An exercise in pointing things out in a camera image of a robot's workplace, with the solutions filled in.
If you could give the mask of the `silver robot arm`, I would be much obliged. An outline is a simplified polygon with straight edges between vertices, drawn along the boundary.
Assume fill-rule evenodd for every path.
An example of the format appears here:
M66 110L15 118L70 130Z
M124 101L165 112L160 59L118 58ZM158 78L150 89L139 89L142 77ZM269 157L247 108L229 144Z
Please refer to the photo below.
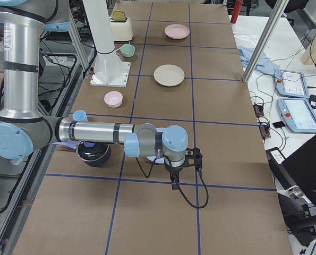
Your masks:
M162 158L171 175L188 167L187 132L150 124L71 121L38 110L39 43L46 26L70 28L68 1L0 1L4 25L4 108L0 111L0 156L24 158L54 142L77 141L93 148L120 144L129 157Z

